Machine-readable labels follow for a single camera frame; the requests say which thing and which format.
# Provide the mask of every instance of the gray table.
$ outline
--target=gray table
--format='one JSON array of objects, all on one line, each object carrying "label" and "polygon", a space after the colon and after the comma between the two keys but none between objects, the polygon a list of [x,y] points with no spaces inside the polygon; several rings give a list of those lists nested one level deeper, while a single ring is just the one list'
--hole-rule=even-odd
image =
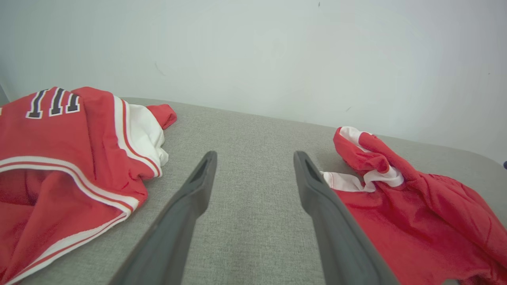
[{"label": "gray table", "polygon": [[[196,224],[183,284],[324,284],[313,225],[299,201],[293,152],[307,152],[320,170],[354,174],[334,149],[336,129],[169,104],[178,115],[165,131],[169,162],[162,178],[146,182],[147,202],[126,222],[23,284],[106,284],[209,150],[218,152],[218,168],[209,208]],[[474,188],[507,224],[507,172],[502,166],[471,152],[380,138],[418,170]]]}]

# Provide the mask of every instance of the red fabric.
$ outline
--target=red fabric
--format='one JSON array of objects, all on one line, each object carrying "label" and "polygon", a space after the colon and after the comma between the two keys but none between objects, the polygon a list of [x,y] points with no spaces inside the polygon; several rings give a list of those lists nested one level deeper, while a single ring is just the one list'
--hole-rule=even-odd
[{"label": "red fabric", "polygon": [[507,232],[473,189],[449,177],[416,171],[379,138],[359,144],[335,134],[336,151],[357,173],[389,164],[405,182],[375,182],[374,193],[335,190],[402,284],[507,284]]},{"label": "red fabric", "polygon": [[146,108],[152,112],[164,130],[176,122],[176,112],[167,104],[147,106]]},{"label": "red fabric", "polygon": [[[73,91],[78,110],[66,109],[72,93],[64,91],[61,114],[50,116],[57,92],[57,87],[46,91],[40,108],[34,105],[39,93],[34,93],[3,106],[0,113],[0,284],[47,266],[126,218],[147,198],[142,179],[155,175],[119,147],[115,114],[124,126],[125,102],[85,87]],[[117,109],[115,100],[123,102]],[[40,118],[29,118],[34,106]],[[152,109],[157,119],[175,120],[168,106]],[[85,180],[91,186],[83,186]],[[83,232],[88,235],[73,236]],[[62,248],[47,251],[56,244]]]}]

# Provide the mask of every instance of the red garment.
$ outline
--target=red garment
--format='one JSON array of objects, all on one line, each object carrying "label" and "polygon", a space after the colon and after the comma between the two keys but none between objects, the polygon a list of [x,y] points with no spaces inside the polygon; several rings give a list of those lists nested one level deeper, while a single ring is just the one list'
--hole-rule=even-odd
[{"label": "red garment", "polygon": [[358,190],[344,181],[334,183],[335,192],[402,284],[507,284],[507,232],[477,192],[416,171],[369,133],[339,128],[334,143],[365,180],[381,177],[372,193],[351,193]]},{"label": "red garment", "polygon": [[0,108],[0,284],[40,270],[141,206],[142,180],[160,176],[167,162],[158,122],[175,119],[168,105],[147,109],[89,87],[54,87]]}]

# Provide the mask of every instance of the wall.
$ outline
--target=wall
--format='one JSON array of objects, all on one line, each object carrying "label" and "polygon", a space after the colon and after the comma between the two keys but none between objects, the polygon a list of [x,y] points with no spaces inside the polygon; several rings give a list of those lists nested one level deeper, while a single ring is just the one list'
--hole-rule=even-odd
[{"label": "wall", "polygon": [[3,0],[0,84],[58,85],[507,160],[503,0]]}]

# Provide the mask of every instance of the jersey number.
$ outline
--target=jersey number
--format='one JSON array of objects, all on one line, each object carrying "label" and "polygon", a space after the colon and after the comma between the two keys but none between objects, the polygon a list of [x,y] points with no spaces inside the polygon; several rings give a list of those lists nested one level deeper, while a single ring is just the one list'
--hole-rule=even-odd
[{"label": "jersey number", "polygon": [[[31,110],[26,112],[26,117],[29,119],[40,119],[42,118],[42,113],[44,111],[41,110],[41,101],[42,98],[44,98],[44,95],[46,95],[46,92],[48,90],[42,90],[39,93],[37,93],[31,102]],[[79,112],[79,96],[76,94],[70,94],[68,97],[68,104],[65,107],[62,107],[62,97],[63,92],[65,90],[58,88],[56,89],[55,94],[53,95],[53,100],[51,103],[51,108],[49,109],[49,116],[58,116],[63,114],[63,109],[65,109],[65,113],[75,113]]]}]

